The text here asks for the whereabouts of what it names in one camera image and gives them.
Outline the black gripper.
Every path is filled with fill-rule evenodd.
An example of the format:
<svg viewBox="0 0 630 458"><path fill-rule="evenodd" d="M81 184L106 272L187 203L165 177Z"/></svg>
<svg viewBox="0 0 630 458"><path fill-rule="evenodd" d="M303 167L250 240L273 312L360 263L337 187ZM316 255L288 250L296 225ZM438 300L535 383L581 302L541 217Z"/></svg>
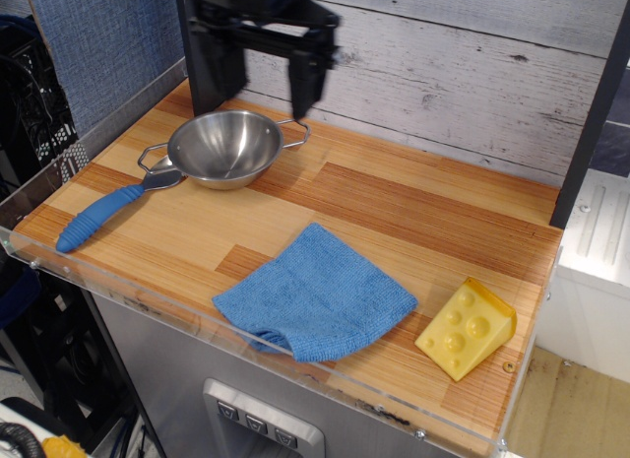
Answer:
<svg viewBox="0 0 630 458"><path fill-rule="evenodd" d="M321 99L335 62L340 17L314 0L188 0L191 31L207 39L212 79L223 99L247 84L244 50L288 59L292 116Z"/></svg>

